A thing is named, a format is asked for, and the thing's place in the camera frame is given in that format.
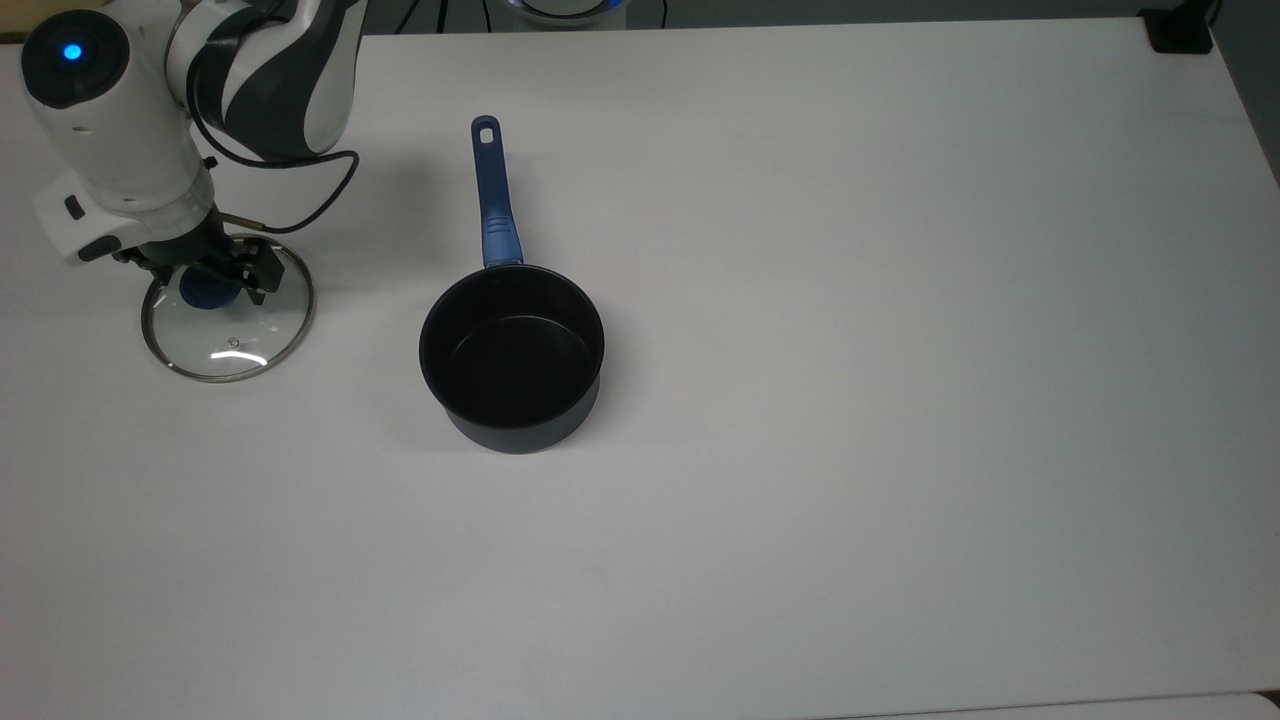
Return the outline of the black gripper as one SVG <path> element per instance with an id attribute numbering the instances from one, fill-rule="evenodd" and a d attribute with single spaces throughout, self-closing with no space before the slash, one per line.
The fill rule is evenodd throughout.
<path id="1" fill-rule="evenodd" d="M 284 265 L 275 245 L 266 238 L 236 238 L 216 218 L 218 206 L 184 234 L 148 243 L 148 258 L 141 247 L 123 249 L 111 255 L 116 263 L 134 264 L 154 281 L 169 284 L 183 266 L 200 268 L 244 290 L 255 306 L 279 290 Z"/>

